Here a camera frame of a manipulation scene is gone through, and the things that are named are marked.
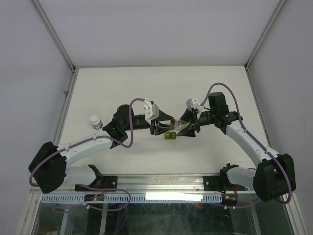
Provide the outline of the clear bottle orange pills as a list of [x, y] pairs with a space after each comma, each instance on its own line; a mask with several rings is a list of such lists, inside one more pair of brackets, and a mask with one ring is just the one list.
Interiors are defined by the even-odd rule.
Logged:
[[175, 131], [180, 132], [183, 129], [187, 128], [190, 123], [181, 119], [171, 119], [170, 125], [174, 127]]

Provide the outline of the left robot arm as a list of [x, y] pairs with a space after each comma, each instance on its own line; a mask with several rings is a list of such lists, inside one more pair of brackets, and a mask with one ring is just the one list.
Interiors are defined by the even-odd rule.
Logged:
[[169, 123], [172, 119], [155, 104], [145, 104], [141, 115], [135, 115], [130, 105], [121, 105], [112, 120], [90, 137], [63, 145], [44, 143], [28, 167], [29, 182], [43, 193], [61, 186], [74, 186], [76, 191], [114, 188], [95, 165], [74, 164], [95, 153], [124, 146], [124, 141], [134, 138], [134, 130], [148, 129], [155, 136], [173, 130]]

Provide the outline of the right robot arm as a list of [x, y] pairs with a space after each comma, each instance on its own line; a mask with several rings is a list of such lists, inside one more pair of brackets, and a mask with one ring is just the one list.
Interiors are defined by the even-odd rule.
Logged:
[[250, 170], [227, 164], [220, 169], [219, 177], [211, 182], [211, 187], [225, 193], [235, 186], [242, 186], [254, 190], [264, 202], [284, 194], [291, 196], [296, 189], [293, 158], [289, 154], [279, 154], [253, 137], [238, 112], [229, 110], [222, 92], [211, 93], [208, 101], [210, 107], [207, 109], [195, 98], [187, 100], [177, 135], [195, 137], [202, 126], [214, 125], [234, 140], [256, 167]]

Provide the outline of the green pill box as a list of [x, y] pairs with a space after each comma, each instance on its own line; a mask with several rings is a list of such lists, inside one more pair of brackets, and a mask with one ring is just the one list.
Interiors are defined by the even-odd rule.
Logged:
[[165, 140], [175, 140], [177, 138], [175, 131], [167, 131], [164, 133]]

